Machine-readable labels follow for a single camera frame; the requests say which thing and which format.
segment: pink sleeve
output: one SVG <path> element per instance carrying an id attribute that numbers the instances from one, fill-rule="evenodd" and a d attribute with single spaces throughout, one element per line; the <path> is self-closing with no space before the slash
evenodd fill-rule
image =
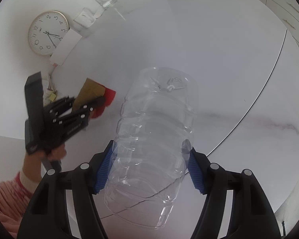
<path id="1" fill-rule="evenodd" d="M 12 181 L 0 183 L 0 222 L 14 238 L 31 196 L 20 181 L 20 173 Z"/>

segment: red cloth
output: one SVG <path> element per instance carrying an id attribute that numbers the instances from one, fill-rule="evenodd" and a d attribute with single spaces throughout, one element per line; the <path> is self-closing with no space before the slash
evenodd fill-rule
<path id="1" fill-rule="evenodd" d="M 103 106 L 97 107 L 93 110 L 93 114 L 91 116 L 92 119 L 95 119 L 103 114 L 105 107 L 108 107 L 111 105 L 112 101 L 114 100 L 115 94 L 116 94 L 116 91 L 113 91 L 113 90 L 105 87 L 105 93 L 103 95 L 105 97 L 105 103 Z"/>
<path id="2" fill-rule="evenodd" d="M 0 183 L 0 222 L 14 238 L 31 196 L 20 182 L 20 173 L 12 181 Z"/>

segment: clear plastic bottle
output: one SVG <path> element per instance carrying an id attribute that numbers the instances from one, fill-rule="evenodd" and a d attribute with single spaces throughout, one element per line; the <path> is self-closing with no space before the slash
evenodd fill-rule
<path id="1" fill-rule="evenodd" d="M 147 228 L 164 226 L 184 178 L 198 87 L 171 68 L 140 72 L 125 97 L 113 144 L 105 204 Z"/>

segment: round table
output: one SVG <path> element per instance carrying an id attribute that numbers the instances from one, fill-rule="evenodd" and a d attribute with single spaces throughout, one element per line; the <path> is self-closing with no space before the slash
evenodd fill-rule
<path id="1" fill-rule="evenodd" d="M 27 44 L 32 20 L 54 9 L 72 25 L 82 7 L 94 6 L 94 0 L 1 2 L 1 136 L 24 138 L 26 78 L 37 71 L 45 78 L 52 70 L 48 57 Z M 141 69 L 170 67 L 198 83 L 196 151 L 226 170 L 251 169 L 278 209 L 299 178 L 299 48 L 273 12 L 258 0 L 118 0 L 80 33 L 53 72 L 57 90 L 76 96 L 89 77 L 117 94 L 101 117 L 67 142 L 63 170 L 88 162 L 115 137 L 124 96 Z M 186 175 L 165 227 L 144 230 L 111 215 L 103 195 L 95 199 L 109 238 L 190 238 L 205 199 Z M 226 234 L 231 197 L 219 236 Z M 74 217 L 71 204 L 68 209 Z"/>

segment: person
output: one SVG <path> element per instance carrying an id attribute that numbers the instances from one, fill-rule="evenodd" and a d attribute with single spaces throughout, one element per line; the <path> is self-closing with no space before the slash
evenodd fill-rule
<path id="1" fill-rule="evenodd" d="M 53 149 L 48 156 L 44 151 L 37 151 L 32 155 L 26 153 L 22 169 L 15 178 L 0 183 L 0 222 L 13 238 L 17 238 L 23 214 L 41 181 L 42 158 L 61 160 L 66 154 L 65 144 Z"/>

